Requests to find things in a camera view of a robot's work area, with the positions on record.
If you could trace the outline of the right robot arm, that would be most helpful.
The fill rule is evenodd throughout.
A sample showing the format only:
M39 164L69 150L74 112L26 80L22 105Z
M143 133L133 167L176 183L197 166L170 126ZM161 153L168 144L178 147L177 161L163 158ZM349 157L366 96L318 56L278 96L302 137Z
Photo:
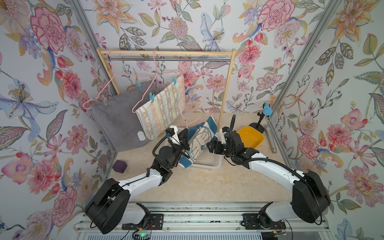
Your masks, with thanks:
M299 218L306 223L323 219L324 211L331 203L330 196L320 178L313 171L302 172L270 159L253 148L247 148L241 136L234 131L235 117L225 128L224 143L210 141L210 153L230 158L234 165L261 173L276 181L292 194L286 202L269 202L258 212L257 224L270 229L282 220Z

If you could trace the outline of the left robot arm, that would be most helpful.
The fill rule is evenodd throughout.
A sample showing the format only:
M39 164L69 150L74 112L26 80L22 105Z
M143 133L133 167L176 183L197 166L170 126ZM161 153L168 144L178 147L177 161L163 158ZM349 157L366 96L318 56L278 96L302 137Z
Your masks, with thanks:
M104 235L118 225L146 229L151 224L150 211L143 204L131 204L130 199L166 183L180 158L189 157L188 150L188 130L171 135L167 129L167 134L154 147L153 164L145 173L123 181L110 178L103 183L85 209L90 227L98 228Z

